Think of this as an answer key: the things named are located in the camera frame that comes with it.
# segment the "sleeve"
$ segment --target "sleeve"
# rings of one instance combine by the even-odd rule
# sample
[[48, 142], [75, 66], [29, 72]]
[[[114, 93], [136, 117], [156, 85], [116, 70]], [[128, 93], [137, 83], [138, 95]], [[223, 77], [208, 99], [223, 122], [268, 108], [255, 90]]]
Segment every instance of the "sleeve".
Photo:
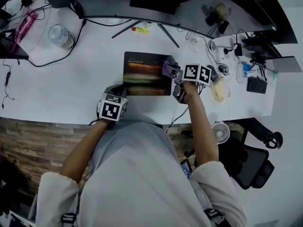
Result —
[[37, 199], [37, 227], [58, 227], [62, 215], [75, 212], [78, 203], [78, 184], [58, 173], [42, 175]]
[[213, 208], [220, 211], [232, 227], [247, 225], [243, 205], [221, 162], [211, 161], [197, 167], [190, 180], [199, 183]]

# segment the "plastic container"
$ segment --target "plastic container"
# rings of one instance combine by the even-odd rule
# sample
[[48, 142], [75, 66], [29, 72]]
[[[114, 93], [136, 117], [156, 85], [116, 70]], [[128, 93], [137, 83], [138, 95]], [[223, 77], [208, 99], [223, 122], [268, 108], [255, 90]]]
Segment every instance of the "plastic container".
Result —
[[75, 44], [71, 32], [65, 26], [59, 24], [50, 28], [48, 38], [54, 45], [65, 50], [70, 50]]

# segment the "gray shirt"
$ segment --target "gray shirt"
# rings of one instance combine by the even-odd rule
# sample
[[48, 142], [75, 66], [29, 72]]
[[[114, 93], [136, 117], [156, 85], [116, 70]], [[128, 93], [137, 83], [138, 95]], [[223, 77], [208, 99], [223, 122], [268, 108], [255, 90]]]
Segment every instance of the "gray shirt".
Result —
[[[80, 227], [211, 226], [169, 137], [156, 126], [136, 123], [107, 131], [96, 146], [90, 173], [80, 200], [74, 180], [56, 173], [42, 176], [38, 227], [61, 226], [61, 216], [76, 212], [78, 202]], [[246, 226], [243, 207], [220, 162], [199, 166], [190, 179], [231, 226]]]

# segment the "monitor leg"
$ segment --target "monitor leg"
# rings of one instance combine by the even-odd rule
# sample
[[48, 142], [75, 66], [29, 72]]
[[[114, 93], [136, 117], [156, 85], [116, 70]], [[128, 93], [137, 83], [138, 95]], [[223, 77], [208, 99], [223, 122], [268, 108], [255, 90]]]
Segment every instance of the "monitor leg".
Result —
[[121, 30], [119, 33], [115, 34], [115, 35], [112, 37], [112, 39], [113, 39], [113, 38], [116, 38], [118, 35], [122, 34], [122, 33], [125, 32], [126, 30], [128, 30], [128, 29], [134, 27], [135, 25], [137, 25], [137, 24], [139, 24], [139, 23], [141, 23], [141, 22], [142, 22], [142, 21], [139, 20], [139, 21], [137, 21], [137, 22], [131, 24], [130, 26], [128, 26], [128, 27], [126, 27], [125, 29]]
[[169, 34], [169, 32], [164, 28], [164, 26], [162, 24], [158, 24], [158, 26], [163, 30], [164, 33], [166, 33], [166, 35], [171, 39], [171, 41], [178, 47], [180, 48], [180, 46], [177, 44], [177, 42], [174, 40], [173, 37], [171, 37], [171, 35]]

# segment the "hand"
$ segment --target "hand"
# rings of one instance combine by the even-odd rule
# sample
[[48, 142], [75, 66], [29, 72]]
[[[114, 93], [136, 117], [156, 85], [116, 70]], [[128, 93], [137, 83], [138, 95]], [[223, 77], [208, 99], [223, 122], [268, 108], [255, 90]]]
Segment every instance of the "hand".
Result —
[[184, 97], [184, 102], [187, 104], [189, 99], [199, 96], [198, 88], [195, 82], [184, 81], [183, 82], [184, 90], [186, 92]]

